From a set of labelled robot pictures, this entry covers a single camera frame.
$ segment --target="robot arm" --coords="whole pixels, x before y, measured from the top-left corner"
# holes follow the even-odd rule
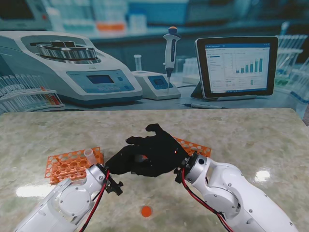
[[[95,205],[91,199],[94,192],[115,191],[119,196],[122,183],[116,184],[100,164],[86,170],[86,181],[65,179],[31,211],[14,232],[73,232]]]
[[[210,169],[212,174],[207,181]],[[250,184],[234,165],[217,163],[195,153],[184,171],[185,179],[202,194],[205,203],[224,215],[228,231],[298,231],[283,210]]]

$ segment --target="centrifuge display screen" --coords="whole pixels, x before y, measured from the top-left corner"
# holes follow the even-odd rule
[[[87,77],[93,84],[114,83],[108,75],[91,75]]]
[[[34,19],[26,0],[5,0],[1,1],[0,18],[10,19]]]

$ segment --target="white lab machine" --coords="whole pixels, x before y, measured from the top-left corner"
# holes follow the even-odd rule
[[[98,105],[142,98],[142,88],[129,68],[96,49],[86,37],[51,31],[1,31],[0,44],[2,75],[41,75],[64,101]]]
[[[177,87],[172,83],[169,84],[168,91],[167,78],[161,73],[148,71],[134,71],[132,73],[143,89],[143,98],[166,100],[181,96]]]
[[[1,1],[0,30],[49,30],[51,28],[42,0]]]

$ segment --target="bar chart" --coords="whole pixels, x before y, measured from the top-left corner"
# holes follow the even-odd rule
[[[263,58],[256,58],[254,60],[235,62],[235,70],[233,73],[262,73],[263,72]]]

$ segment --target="test tube rack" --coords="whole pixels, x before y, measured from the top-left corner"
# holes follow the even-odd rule
[[[32,112],[61,108],[55,90],[50,90],[41,76],[0,76],[0,109],[3,112]]]
[[[92,148],[98,163],[104,164],[104,155],[100,147]],[[50,178],[50,184],[70,178],[71,180],[86,177],[86,169],[90,164],[84,155],[84,150],[72,151],[59,155],[49,156],[47,159],[45,178]]]
[[[278,55],[275,84],[285,86],[295,66],[298,55],[303,52],[301,49],[307,39],[307,35],[278,35]]]
[[[211,156],[211,148],[209,147],[195,144],[176,137],[173,138],[183,147],[183,149],[189,154],[189,156],[193,155],[194,152],[197,152],[199,155],[203,155],[205,157]]]

